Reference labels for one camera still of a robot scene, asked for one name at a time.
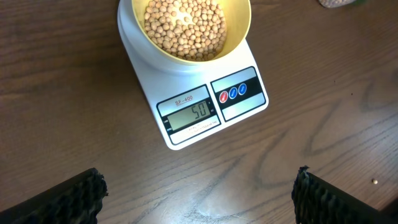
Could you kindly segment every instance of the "yellow bowl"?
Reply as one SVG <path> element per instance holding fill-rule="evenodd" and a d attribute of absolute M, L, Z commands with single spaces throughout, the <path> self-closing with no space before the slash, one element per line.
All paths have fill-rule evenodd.
<path fill-rule="evenodd" d="M 139 28 L 147 37 L 147 40 L 155 47 L 159 52 L 164 56 L 170 59 L 173 62 L 183 64 L 183 65 L 198 65 L 201 63 L 213 62 L 215 60 L 224 57 L 231 53 L 245 38 L 249 32 L 250 22 L 251 22 L 251 7 L 250 0 L 217 0 L 217 3 L 222 7 L 225 16 L 225 22 L 227 26 L 227 37 L 224 43 L 223 51 L 221 51 L 213 60 L 207 62 L 192 62 L 184 59 L 180 59 L 178 57 L 174 57 L 173 55 L 168 54 L 163 51 L 159 46 L 151 41 L 148 37 L 144 24 L 144 14 L 146 12 L 146 7 L 151 0 L 131 0 L 133 5 L 134 17 L 139 24 Z M 189 24 L 184 21 L 184 16 L 189 16 L 192 21 L 192 17 L 188 13 L 182 14 L 179 10 L 178 19 L 181 19 L 185 25 Z"/>

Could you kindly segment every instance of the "white scale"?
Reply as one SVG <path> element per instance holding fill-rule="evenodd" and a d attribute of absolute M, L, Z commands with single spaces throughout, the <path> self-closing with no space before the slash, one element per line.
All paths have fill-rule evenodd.
<path fill-rule="evenodd" d="M 118 26 L 169 148 L 180 150 L 267 108 L 266 89 L 246 40 L 216 63 L 187 66 L 161 56 L 146 39 L 131 0 L 120 1 Z"/>

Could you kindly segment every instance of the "chickpea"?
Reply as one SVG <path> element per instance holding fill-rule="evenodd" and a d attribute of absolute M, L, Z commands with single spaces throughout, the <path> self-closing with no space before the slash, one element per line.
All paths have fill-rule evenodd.
<path fill-rule="evenodd" d="M 174 29 L 174 34 L 180 34 L 181 33 L 181 29 L 180 28 L 175 28 Z"/>

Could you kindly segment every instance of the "button panel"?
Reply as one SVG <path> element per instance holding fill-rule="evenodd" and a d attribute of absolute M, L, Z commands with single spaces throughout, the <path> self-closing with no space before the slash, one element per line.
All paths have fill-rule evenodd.
<path fill-rule="evenodd" d="M 266 104 L 261 82 L 254 67 L 215 80 L 211 82 L 211 87 L 219 99 L 218 106 L 227 122 Z"/>

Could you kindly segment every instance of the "digital display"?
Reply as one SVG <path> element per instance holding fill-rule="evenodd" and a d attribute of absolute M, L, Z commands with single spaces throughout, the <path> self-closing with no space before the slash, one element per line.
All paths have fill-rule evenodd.
<path fill-rule="evenodd" d="M 198 121 L 210 115 L 206 101 L 202 101 L 193 106 L 185 108 L 167 117 L 173 130 L 184 127 L 190 123 Z"/>

